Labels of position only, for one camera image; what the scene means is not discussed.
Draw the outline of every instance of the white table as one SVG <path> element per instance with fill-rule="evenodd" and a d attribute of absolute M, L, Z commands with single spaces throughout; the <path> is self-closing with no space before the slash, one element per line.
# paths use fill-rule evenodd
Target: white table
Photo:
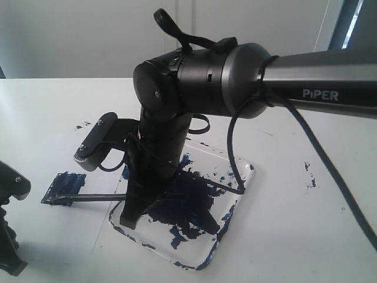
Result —
<path fill-rule="evenodd" d="M 64 262 L 70 253 L 81 252 L 86 238 L 74 239 L 74 248 L 52 246 L 50 223 L 36 221 L 41 215 L 33 211 L 52 176 L 61 172 L 60 160 L 74 152 L 68 145 L 46 150 L 57 137 L 60 144 L 71 144 L 64 139 L 75 136 L 76 125 L 95 123 L 109 111 L 139 118 L 132 79 L 0 81 L 0 159 L 32 183 L 28 198 L 5 207 L 21 244 L 19 254 L 29 258 L 29 265 L 18 278 L 0 272 L 0 282 L 377 282 L 376 252 L 302 129 L 283 108 L 236 124 L 235 154 L 253 162 L 256 176 L 204 271 L 178 268 L 116 232 L 101 214 L 104 209 L 108 213 L 108 204 L 87 204 L 81 210 L 89 218 L 102 215 L 100 226 L 92 231 L 83 221 L 95 241 L 82 257 Z M 377 121 L 302 113 L 377 230 Z M 210 132 L 194 138 L 225 149 L 229 118 L 210 121 Z M 304 162 L 310 163 L 308 171 Z M 310 174 L 316 187 L 308 187 Z M 115 189 L 119 175 L 103 176 Z M 69 209 L 56 212 L 53 207 L 51 212 L 59 222 Z M 65 226 L 61 236 L 70 229 L 69 222 Z"/>

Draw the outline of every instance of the transparent plastic plate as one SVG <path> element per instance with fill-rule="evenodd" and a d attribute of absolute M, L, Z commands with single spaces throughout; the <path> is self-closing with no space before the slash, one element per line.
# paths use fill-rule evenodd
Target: transparent plastic plate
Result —
<path fill-rule="evenodd" d="M 236 164 L 247 188 L 254 167 L 238 157 Z M 227 232 L 242 195 L 193 177 L 199 174 L 218 184 L 238 188 L 225 152 L 187 139 L 180 165 L 187 173 L 180 174 L 169 191 L 185 193 L 187 198 L 157 202 L 140 218 L 135 230 L 120 225 L 124 202 L 119 202 L 110 212 L 110 222 L 115 230 L 173 264 L 201 270 L 210 263 Z M 125 169 L 117 193 L 127 191 L 127 179 L 128 170 Z"/>

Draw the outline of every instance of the robotic arm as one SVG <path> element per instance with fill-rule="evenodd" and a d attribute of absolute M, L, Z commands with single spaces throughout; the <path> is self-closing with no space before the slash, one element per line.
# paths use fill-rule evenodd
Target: robotic arm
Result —
<path fill-rule="evenodd" d="M 143 213 L 174 181 L 193 114 L 253 118 L 282 97 L 297 108 L 377 117 L 377 53 L 337 50 L 271 57 L 235 38 L 213 42 L 184 34 L 163 10 L 154 18 L 182 48 L 147 60 L 134 71 L 140 121 L 105 114 L 75 160 L 92 171 L 111 148 L 125 151 L 130 170 L 121 224 L 135 229 Z M 203 47 L 192 50 L 191 44 Z"/>

